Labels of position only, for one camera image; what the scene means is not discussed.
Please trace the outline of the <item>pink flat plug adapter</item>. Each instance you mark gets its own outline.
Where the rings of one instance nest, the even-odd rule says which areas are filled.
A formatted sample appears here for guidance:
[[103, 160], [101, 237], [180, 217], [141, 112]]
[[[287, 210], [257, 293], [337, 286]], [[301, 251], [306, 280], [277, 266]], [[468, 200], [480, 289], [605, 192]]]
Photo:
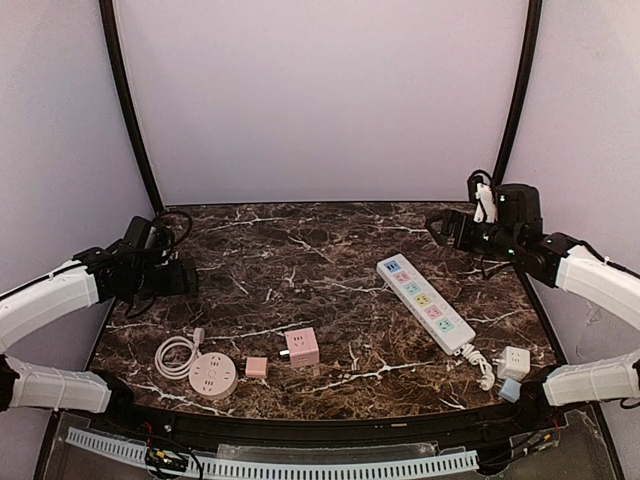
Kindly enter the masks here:
[[267, 357], [247, 357], [244, 364], [244, 376], [251, 379], [266, 379], [268, 365]]

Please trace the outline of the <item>small green circuit board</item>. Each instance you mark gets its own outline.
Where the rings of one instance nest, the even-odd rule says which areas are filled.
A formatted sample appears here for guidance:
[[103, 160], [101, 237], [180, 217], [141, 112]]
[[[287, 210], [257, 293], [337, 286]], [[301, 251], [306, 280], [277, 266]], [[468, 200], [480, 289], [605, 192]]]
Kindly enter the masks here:
[[146, 450], [144, 462], [147, 466], [173, 470], [185, 470], [188, 466], [188, 458], [181, 453], [154, 447]]

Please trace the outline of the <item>pink cube socket adapter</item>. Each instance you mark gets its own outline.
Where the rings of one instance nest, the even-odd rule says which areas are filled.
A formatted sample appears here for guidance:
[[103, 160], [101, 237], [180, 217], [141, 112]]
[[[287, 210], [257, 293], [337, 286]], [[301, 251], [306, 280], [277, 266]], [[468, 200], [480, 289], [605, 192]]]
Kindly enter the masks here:
[[319, 346], [312, 327], [287, 331], [285, 340], [287, 346], [279, 355], [288, 357], [292, 368], [300, 369], [320, 362]]

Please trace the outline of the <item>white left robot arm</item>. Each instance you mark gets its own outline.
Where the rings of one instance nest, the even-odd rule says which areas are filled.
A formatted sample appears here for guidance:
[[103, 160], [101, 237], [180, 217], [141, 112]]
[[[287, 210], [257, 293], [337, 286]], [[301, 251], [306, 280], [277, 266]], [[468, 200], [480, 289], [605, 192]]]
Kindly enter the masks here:
[[9, 355], [30, 334], [73, 312], [118, 300], [193, 294], [198, 274], [176, 248], [187, 239], [154, 218], [134, 217], [124, 236], [91, 247], [53, 271], [1, 296], [1, 409], [77, 410], [123, 414], [134, 394], [116, 375], [34, 365]]

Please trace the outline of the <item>black frame post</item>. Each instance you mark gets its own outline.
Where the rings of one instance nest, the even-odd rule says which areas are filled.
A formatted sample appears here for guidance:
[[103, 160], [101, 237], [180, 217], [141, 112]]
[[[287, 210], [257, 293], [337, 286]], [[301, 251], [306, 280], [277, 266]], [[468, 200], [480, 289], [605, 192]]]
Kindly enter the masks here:
[[543, 1], [530, 0], [524, 26], [521, 52], [504, 132], [493, 168], [496, 184], [504, 182], [529, 86], [542, 17]]
[[107, 54], [120, 104], [121, 114], [132, 147], [136, 166], [143, 182], [145, 193], [153, 212], [158, 214], [164, 211], [164, 204], [156, 179], [152, 172], [151, 163], [144, 144], [142, 131], [131, 94], [116, 20], [115, 2], [112, 0], [99, 0], [98, 5]]

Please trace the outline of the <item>white multicolour power strip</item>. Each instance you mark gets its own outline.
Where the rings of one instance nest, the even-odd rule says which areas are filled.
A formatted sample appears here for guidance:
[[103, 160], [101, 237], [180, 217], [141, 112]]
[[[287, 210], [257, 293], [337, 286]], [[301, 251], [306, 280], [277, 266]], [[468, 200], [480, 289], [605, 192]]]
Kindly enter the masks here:
[[476, 331], [402, 254], [376, 264], [376, 271], [436, 344], [451, 356], [461, 356], [480, 370], [483, 391], [495, 384], [490, 362], [473, 345]]

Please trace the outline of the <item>white cube socket adapter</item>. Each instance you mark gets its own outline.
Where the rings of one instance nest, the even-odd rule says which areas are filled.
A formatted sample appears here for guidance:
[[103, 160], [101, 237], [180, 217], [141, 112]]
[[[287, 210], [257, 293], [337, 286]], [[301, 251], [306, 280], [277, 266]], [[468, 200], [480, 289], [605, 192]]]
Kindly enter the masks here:
[[521, 382], [530, 373], [530, 351], [519, 347], [507, 346], [495, 361], [495, 365], [498, 379], [512, 379]]

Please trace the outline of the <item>light blue cube adapter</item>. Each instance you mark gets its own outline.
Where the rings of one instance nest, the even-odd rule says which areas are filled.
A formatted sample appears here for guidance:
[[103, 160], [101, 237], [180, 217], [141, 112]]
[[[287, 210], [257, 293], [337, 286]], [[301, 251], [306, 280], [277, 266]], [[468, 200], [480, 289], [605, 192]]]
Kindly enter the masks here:
[[506, 378], [498, 392], [498, 395], [510, 403], [516, 403], [519, 401], [521, 396], [521, 387], [522, 384], [519, 381], [514, 380], [513, 378]]

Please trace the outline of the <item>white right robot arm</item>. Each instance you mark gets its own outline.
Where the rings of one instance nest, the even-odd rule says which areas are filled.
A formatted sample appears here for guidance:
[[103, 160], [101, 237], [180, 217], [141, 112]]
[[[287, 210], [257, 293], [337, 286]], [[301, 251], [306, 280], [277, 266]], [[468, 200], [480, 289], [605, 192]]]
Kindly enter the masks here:
[[[535, 187], [472, 180], [469, 198], [473, 212], [446, 209], [427, 221], [438, 244], [507, 262], [550, 288], [580, 296], [638, 327], [638, 274], [585, 240], [545, 233]], [[525, 383], [521, 397], [550, 407], [619, 401], [622, 408], [634, 409], [639, 405], [639, 353], [557, 367]]]

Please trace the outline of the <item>pink round power socket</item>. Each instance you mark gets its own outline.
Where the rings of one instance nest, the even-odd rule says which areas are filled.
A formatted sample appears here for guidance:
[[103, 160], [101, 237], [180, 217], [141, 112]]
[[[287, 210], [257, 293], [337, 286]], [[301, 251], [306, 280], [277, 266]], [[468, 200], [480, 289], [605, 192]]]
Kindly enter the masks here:
[[[223, 400], [236, 390], [238, 375], [233, 360], [219, 352], [202, 353], [200, 346], [205, 339], [204, 329], [194, 329], [191, 338], [173, 336], [165, 340], [156, 350], [154, 365], [158, 373], [173, 381], [187, 379], [192, 390], [207, 400]], [[165, 357], [173, 349], [187, 349], [188, 359], [169, 366]]]

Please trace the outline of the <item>black right frame post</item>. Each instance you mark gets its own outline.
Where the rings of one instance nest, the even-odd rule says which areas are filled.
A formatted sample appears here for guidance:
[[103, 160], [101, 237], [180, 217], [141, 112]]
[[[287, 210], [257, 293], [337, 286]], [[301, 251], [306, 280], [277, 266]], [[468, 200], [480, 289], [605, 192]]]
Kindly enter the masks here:
[[529, 86], [542, 17], [543, 1], [530, 0], [524, 26], [521, 52], [504, 132], [493, 168], [496, 184], [504, 182]]

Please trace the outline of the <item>black left frame post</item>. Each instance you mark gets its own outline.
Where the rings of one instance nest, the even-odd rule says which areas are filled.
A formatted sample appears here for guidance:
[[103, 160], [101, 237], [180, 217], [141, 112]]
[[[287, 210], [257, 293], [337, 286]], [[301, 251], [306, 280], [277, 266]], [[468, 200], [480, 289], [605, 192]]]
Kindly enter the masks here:
[[152, 172], [151, 163], [144, 144], [142, 131], [131, 94], [116, 20], [115, 2], [112, 0], [99, 0], [98, 5], [107, 54], [120, 104], [121, 114], [132, 147], [136, 166], [143, 182], [145, 193], [153, 212], [158, 214], [164, 211], [164, 204], [156, 179]]

